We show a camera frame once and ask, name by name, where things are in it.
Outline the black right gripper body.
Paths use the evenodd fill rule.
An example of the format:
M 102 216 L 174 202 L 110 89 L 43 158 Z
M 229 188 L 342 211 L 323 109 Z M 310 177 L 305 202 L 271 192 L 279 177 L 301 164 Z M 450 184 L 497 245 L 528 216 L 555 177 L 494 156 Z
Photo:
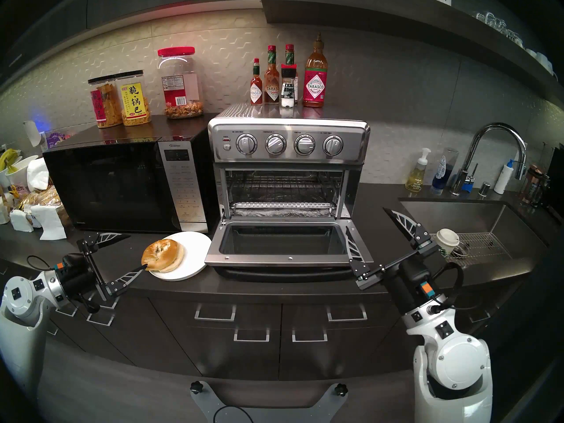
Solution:
M 379 284 L 386 288 L 401 315 L 440 296 L 439 287 L 431 282 L 431 271 L 424 264 L 424 258 L 413 251 L 383 266 Z

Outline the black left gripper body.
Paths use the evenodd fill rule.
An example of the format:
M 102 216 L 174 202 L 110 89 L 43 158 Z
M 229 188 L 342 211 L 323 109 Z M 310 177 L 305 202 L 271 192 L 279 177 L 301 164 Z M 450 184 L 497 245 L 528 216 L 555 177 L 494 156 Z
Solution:
M 94 262 L 93 254 L 83 256 L 79 252 L 69 253 L 55 266 L 56 279 L 69 300 L 90 302 L 85 294 L 94 289 L 102 300 L 114 299 L 106 291 L 106 282 Z

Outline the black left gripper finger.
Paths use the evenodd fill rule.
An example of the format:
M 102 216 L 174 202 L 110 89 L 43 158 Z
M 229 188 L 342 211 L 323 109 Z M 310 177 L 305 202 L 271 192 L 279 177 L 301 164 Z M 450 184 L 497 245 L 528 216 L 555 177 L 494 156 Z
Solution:
M 119 278 L 107 282 L 105 284 L 105 288 L 108 295 L 112 298 L 117 298 L 120 295 L 124 294 L 128 289 L 128 286 L 146 269 L 146 264 L 141 265 L 140 267 L 127 272 Z
M 85 239 L 77 241 L 79 253 L 83 256 L 91 255 L 98 250 L 109 247 L 120 241 L 130 238 L 129 234 L 121 234 L 116 232 L 97 232 L 90 234 Z

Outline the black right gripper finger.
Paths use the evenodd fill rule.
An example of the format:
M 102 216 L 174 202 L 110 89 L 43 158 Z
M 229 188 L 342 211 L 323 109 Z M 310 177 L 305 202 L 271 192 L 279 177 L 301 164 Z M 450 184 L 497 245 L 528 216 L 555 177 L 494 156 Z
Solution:
M 384 212 L 389 216 L 400 233 L 408 240 L 414 252 L 427 257 L 437 251 L 436 242 L 421 223 L 390 208 L 384 208 Z
M 349 266 L 360 290 L 380 283 L 383 265 L 374 263 L 366 244 L 354 225 L 345 225 L 345 248 Z

